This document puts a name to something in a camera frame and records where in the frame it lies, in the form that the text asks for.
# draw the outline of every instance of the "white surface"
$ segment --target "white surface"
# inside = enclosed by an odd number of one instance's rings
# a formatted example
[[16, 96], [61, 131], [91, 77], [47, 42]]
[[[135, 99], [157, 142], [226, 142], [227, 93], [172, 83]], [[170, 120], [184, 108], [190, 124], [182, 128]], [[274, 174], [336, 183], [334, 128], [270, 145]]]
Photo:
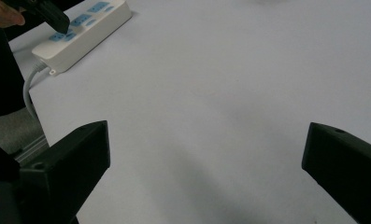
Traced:
[[[59, 40], [53, 41], [50, 36], [33, 48], [33, 54], [50, 68], [51, 75], [59, 75], [68, 70], [132, 17], [130, 8], [123, 0], [107, 1], [104, 4], [107, 5], [95, 12], [89, 12], [91, 7], [85, 7], [71, 21], [66, 35], [56, 33], [52, 36], [61, 36]], [[79, 23], [79, 17], [82, 16], [89, 18]]]
[[[371, 144], [371, 0], [127, 3], [31, 89], [50, 144], [108, 121], [112, 165], [80, 223], [355, 223], [301, 160], [311, 121]], [[11, 42], [25, 76], [49, 31]]]

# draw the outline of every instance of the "power strip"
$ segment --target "power strip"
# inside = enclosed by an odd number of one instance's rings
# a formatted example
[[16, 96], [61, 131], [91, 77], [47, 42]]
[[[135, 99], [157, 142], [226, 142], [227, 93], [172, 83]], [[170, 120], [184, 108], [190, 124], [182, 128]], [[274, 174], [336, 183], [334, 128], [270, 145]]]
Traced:
[[56, 33], [33, 48], [55, 76], [73, 66], [132, 17], [124, 0], [96, 2], [71, 21], [67, 34]]

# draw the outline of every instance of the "white cable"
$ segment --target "white cable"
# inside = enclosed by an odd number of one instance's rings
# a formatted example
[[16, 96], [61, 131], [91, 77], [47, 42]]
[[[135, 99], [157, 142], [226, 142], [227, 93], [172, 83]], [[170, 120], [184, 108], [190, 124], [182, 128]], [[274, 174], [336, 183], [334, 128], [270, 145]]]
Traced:
[[28, 76], [28, 78], [26, 78], [24, 85], [22, 87], [22, 98], [25, 102], [25, 106], [27, 107], [28, 112], [31, 114], [31, 116], [34, 119], [38, 119], [38, 118], [36, 115], [35, 108], [33, 104], [31, 103], [31, 98], [30, 98], [30, 93], [29, 93], [29, 90], [31, 88], [31, 81], [33, 80], [36, 73], [43, 71], [47, 67], [48, 66], [43, 62], [35, 64], [33, 72], [30, 74], [30, 76]]

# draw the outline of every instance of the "black object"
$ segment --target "black object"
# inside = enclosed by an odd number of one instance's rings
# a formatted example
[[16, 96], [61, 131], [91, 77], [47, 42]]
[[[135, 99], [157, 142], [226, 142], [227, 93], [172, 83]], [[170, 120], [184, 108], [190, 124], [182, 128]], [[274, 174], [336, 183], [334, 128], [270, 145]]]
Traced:
[[50, 0], [3, 0], [11, 7], [22, 7], [37, 15], [55, 31], [66, 34], [69, 27], [68, 17]]
[[[66, 1], [51, 0], [51, 2], [55, 6], [57, 6], [61, 11], [66, 11], [82, 1], [83, 0], [66, 0]], [[7, 39], [9, 41], [37, 27], [38, 25], [44, 22], [40, 17], [33, 15], [28, 11], [24, 11], [22, 15], [25, 18], [25, 24], [23, 26], [15, 25], [5, 28], [5, 33], [7, 34]]]
[[17, 179], [0, 180], [0, 224], [78, 223], [109, 165], [107, 122], [77, 128], [15, 170]]
[[3, 29], [0, 29], [0, 116], [25, 107], [22, 78]]
[[311, 123], [307, 171], [358, 223], [371, 224], [371, 145], [335, 127]]

